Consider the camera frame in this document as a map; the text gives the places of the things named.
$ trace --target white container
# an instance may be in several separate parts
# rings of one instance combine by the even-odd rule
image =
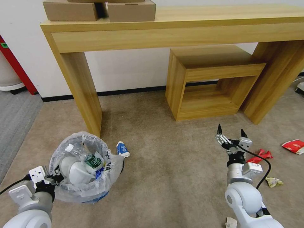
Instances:
[[[2,52],[0,52],[0,91],[10,91],[22,87],[24,87],[24,84]]]

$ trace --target bottle cap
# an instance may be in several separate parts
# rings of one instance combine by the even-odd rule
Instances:
[[[74,146],[73,146],[72,144],[69,144],[69,145],[66,147],[65,151],[66,151],[66,152],[71,152],[73,148],[74,148]]]

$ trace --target wooden console table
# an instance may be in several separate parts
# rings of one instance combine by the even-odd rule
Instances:
[[[88,127],[100,136],[102,109],[85,51],[259,42],[266,62],[241,109],[258,124],[304,68],[304,8],[267,4],[158,7],[154,22],[45,22],[44,35]]]

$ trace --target gray carpet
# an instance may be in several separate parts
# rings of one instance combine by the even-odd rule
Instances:
[[[0,183],[42,104],[40,95],[32,96],[28,91],[16,95],[0,91]]]

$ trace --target table top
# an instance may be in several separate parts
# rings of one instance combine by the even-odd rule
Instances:
[[[157,7],[154,22],[51,22],[44,32],[164,29],[304,22],[304,8],[284,4]]]

